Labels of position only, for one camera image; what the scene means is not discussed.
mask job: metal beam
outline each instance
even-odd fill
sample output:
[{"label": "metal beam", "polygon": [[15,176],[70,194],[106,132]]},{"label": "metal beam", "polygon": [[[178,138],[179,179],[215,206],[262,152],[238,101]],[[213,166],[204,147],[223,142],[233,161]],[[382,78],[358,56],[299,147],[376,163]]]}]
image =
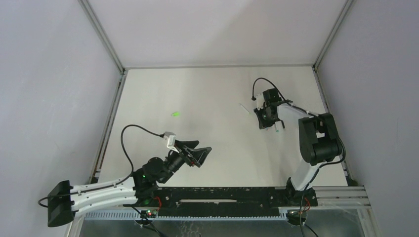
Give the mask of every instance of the metal beam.
[{"label": "metal beam", "polygon": [[333,25],[333,28],[330,31],[329,36],[327,37],[326,42],[323,45],[322,50],[319,53],[319,56],[317,56],[316,62],[313,65],[315,70],[317,70],[320,63],[322,62],[323,57],[325,56],[327,50],[329,49],[329,46],[331,45],[333,39],[335,38],[337,31],[339,30],[340,26],[342,25],[343,20],[347,16],[348,11],[350,10],[351,6],[354,4],[355,1],[356,0],[346,0],[345,5],[340,11],[339,17],[336,19],[336,22]]},{"label": "metal beam", "polygon": [[99,19],[97,18],[96,14],[93,11],[93,8],[91,7],[88,0],[79,0],[80,5],[82,6],[84,12],[86,13],[87,18],[91,22],[94,30],[97,33],[97,36],[99,36],[100,40],[103,43],[103,46],[106,48],[106,51],[108,51],[109,55],[111,56],[112,60],[114,61],[115,65],[117,66],[118,70],[123,73],[124,67],[119,60],[118,55],[115,52],[114,47],[112,46],[111,42],[109,41],[108,36],[105,33],[105,30],[103,29],[102,25],[99,22]]}]

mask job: metal frame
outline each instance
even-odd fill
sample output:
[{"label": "metal frame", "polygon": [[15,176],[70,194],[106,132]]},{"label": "metal frame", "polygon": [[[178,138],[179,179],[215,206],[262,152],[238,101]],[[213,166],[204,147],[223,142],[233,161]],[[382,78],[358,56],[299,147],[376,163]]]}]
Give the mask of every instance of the metal frame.
[{"label": "metal frame", "polygon": [[[327,50],[331,42],[333,41],[339,27],[341,26],[343,20],[345,19],[348,11],[350,10],[351,6],[355,0],[347,0],[344,7],[342,8],[339,17],[337,18],[331,32],[328,35],[328,38],[323,45],[319,56],[316,59],[314,65],[312,65],[313,73],[316,78],[316,82],[321,93],[322,101],[325,106],[325,110],[329,111],[329,106],[327,103],[326,96],[324,94],[322,85],[320,83],[319,77],[317,75],[317,68],[320,65],[323,57],[325,56]],[[106,123],[106,127],[103,132],[102,140],[100,142],[100,147],[98,149],[97,154],[97,161],[95,167],[92,171],[92,179],[96,177],[97,174],[100,173],[100,166],[103,161],[103,156],[106,151],[106,147],[109,141],[109,135],[112,130],[112,125],[115,119],[116,111],[118,108],[118,104],[121,98],[122,90],[124,87],[124,83],[127,76],[127,71],[123,67],[120,59],[118,58],[112,44],[110,43],[105,31],[103,30],[102,25],[100,24],[99,20],[97,19],[96,14],[94,13],[90,3],[88,0],[79,0],[80,5],[82,6],[83,10],[85,11],[88,19],[92,23],[96,33],[98,34],[99,38],[101,39],[104,47],[110,54],[111,58],[113,59],[115,65],[121,72],[121,79],[117,86],[114,102],[110,109],[110,114],[108,117],[108,121]],[[263,67],[271,67],[271,66],[307,66],[307,65],[220,65],[220,66],[195,66],[196,67],[251,67],[251,66],[263,66]],[[164,67],[164,68],[184,68],[184,67]],[[364,187],[315,187],[317,196],[318,206],[312,207],[312,209],[356,209],[358,212],[359,219],[361,221],[362,229],[366,237],[378,237],[381,236],[379,229],[377,227],[377,223],[375,221],[370,202],[368,200],[367,193],[365,192]],[[160,216],[157,217],[157,220],[286,220],[285,214],[288,211],[295,210],[296,207],[279,207],[278,208],[278,216],[274,217],[246,217],[246,218],[221,218],[221,217],[210,217],[210,218],[198,218],[198,217],[182,217],[182,218],[173,218],[173,217],[164,217]],[[132,219],[139,219],[138,213],[131,210],[128,207],[114,207],[110,209],[94,211],[88,213],[86,216],[83,216],[79,219],[75,219],[71,224],[68,225],[66,236],[68,237],[78,237],[83,225],[84,220],[132,220]]]}]

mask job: white wall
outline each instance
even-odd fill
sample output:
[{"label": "white wall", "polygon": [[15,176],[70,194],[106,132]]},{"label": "white wall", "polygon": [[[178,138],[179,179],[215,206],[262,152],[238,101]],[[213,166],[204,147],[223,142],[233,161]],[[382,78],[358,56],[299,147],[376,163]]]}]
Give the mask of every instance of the white wall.
[{"label": "white wall", "polygon": [[63,236],[37,205],[85,183],[119,72],[75,0],[0,2],[0,230]]},{"label": "white wall", "polygon": [[313,64],[345,0],[90,0],[126,67]]},{"label": "white wall", "polygon": [[419,1],[356,1],[320,66],[384,236],[418,236]]}]

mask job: white table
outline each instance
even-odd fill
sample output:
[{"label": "white table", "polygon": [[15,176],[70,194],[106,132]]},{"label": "white table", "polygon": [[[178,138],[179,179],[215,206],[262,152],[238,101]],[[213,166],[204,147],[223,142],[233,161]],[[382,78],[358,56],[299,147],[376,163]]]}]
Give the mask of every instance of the white table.
[{"label": "white table", "polygon": [[[251,87],[258,77],[271,80],[300,107],[324,113],[310,67],[129,70],[99,181],[129,173],[120,134],[125,125],[135,123],[158,134],[174,132],[178,140],[199,140],[198,148],[212,147],[201,168],[184,165],[160,186],[285,186],[302,160],[298,128],[286,124],[279,132],[274,128],[259,130],[251,100]],[[269,88],[269,83],[260,80],[255,94]],[[174,112],[180,115],[171,116]],[[135,127],[127,129],[124,141],[135,170],[152,157],[164,160],[168,153],[163,139]],[[325,166],[313,185],[346,186],[342,166]]]}]

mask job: gray wall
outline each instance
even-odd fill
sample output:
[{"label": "gray wall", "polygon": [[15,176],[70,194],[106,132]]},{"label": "gray wall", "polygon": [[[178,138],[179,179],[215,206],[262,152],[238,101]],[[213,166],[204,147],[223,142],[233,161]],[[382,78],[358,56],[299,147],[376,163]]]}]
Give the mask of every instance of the gray wall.
[{"label": "gray wall", "polygon": [[119,72],[76,0],[3,0],[0,73],[1,236],[63,236],[37,200],[88,180]]},{"label": "gray wall", "polygon": [[319,74],[386,237],[418,236],[419,1],[358,0]]}]

